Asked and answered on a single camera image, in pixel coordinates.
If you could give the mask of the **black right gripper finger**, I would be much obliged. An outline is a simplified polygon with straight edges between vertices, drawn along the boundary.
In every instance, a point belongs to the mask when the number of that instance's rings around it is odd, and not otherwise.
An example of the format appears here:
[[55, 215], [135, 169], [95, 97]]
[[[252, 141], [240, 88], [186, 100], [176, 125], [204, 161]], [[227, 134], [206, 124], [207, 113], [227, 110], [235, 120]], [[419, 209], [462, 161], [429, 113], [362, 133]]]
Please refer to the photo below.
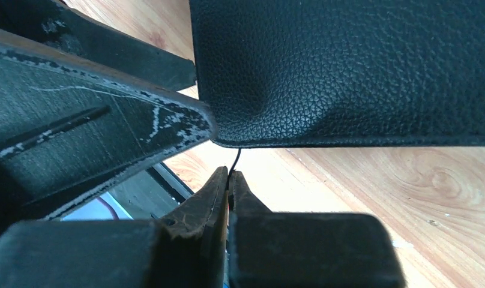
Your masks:
[[191, 60], [113, 29], [63, 1], [0, 1], [0, 29], [168, 90], [196, 83]]
[[194, 98], [0, 29], [0, 235], [212, 138]]

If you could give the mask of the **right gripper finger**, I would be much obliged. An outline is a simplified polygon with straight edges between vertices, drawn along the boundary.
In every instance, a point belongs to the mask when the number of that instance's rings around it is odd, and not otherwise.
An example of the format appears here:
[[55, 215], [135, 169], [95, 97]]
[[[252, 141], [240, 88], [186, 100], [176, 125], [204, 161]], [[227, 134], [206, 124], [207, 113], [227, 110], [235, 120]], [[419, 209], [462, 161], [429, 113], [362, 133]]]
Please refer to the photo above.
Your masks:
[[230, 287], [405, 287], [390, 236], [374, 216], [273, 212], [240, 171], [229, 182]]
[[0, 237], [0, 287], [222, 287], [227, 174], [159, 219], [16, 223]]

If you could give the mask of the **black zip tool case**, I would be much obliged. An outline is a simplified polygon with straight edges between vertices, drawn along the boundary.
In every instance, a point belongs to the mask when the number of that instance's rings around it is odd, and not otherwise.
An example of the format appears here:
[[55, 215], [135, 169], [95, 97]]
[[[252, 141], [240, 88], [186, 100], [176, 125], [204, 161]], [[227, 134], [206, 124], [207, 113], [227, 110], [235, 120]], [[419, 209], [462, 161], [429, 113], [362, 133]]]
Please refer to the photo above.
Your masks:
[[485, 1], [189, 6], [220, 146], [485, 146]]

